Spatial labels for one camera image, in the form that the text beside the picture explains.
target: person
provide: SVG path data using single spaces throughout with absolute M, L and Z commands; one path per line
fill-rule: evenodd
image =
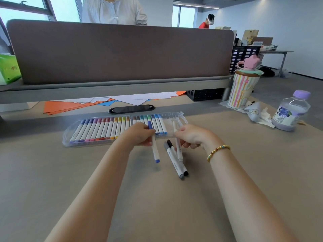
M 45 242 L 106 241 L 129 154 L 136 145 L 151 146 L 154 134 L 155 130 L 141 122 L 125 130 Z M 175 136 L 183 147 L 202 146 L 207 154 L 224 145 L 216 134 L 194 125 L 182 126 Z M 229 149 L 215 152 L 210 167 L 237 241 L 298 241 Z
M 83 0 L 83 23 L 147 25 L 138 0 Z
M 199 26 L 199 29 L 208 29 L 212 24 L 214 24 L 214 15 L 209 14 L 206 20 Z

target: table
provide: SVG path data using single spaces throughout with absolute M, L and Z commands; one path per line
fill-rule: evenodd
M 278 77 L 281 77 L 282 75 L 282 72 L 283 72 L 283 67 L 284 67 L 284 63 L 285 63 L 285 59 L 286 59 L 286 55 L 288 52 L 293 52 L 293 51 L 281 51 L 281 50 L 276 50 L 276 51 L 261 51 L 260 50 L 260 54 L 283 54 L 284 55 L 284 58 L 283 58 L 283 61 L 282 61 L 282 64 L 280 66 L 280 70 L 279 70 L 279 74 L 278 74 Z
M 272 129 L 219 102 L 184 95 L 146 103 L 156 106 L 154 113 L 183 111 L 189 123 L 216 132 L 296 236 L 321 241 L 323 132 L 309 125 L 295 132 Z M 5 113 L 0 122 L 0 234 L 6 242 L 43 241 L 108 149 L 65 148 L 61 142 L 71 122 L 107 116 L 109 107 L 46 116 L 43 105 Z M 183 151 L 190 176 L 181 181 L 163 143 L 157 140 L 159 164 L 149 148 L 131 152 L 108 242 L 235 241 L 207 154 Z

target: ceiling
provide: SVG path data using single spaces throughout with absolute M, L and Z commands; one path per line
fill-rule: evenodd
M 238 5 L 241 3 L 252 2 L 255 0 L 174 0 L 174 1 L 180 1 L 181 3 L 207 5 L 212 7 L 225 8 L 233 5 Z M 208 10 L 209 9 L 206 9 L 206 8 L 204 8 L 204 10 L 199 8 L 199 12 L 205 12 Z

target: ceiling light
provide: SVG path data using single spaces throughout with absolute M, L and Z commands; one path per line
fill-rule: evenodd
M 217 8 L 217 7 L 211 7 L 211 6 L 206 6 L 206 5 L 187 4 L 187 3 L 174 3 L 174 5 L 185 6 L 185 7 L 195 7 L 195 8 L 220 9 L 220 8 Z

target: red shirt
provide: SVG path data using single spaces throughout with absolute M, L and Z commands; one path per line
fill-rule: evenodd
M 209 28 L 209 25 L 206 24 L 205 22 L 203 22 L 200 26 L 199 26 L 199 29 L 208 29 Z

